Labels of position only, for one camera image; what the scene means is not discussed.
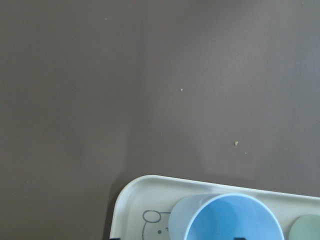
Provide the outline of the blue plastic cup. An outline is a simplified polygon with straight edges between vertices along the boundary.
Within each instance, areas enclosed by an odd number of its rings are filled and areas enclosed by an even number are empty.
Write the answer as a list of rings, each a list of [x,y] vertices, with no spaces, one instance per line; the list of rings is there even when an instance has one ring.
[[[271,210],[240,194],[200,194],[179,200],[168,219],[171,240],[282,240]]]

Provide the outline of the cream plastic tray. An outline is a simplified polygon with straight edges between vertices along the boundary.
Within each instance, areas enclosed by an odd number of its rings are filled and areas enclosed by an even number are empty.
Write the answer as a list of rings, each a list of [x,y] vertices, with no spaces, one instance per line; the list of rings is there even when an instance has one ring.
[[[232,193],[249,195],[266,205],[278,220],[285,239],[296,219],[320,213],[318,197],[145,175],[128,183],[118,195],[109,238],[168,240],[169,214],[179,200],[192,195]]]

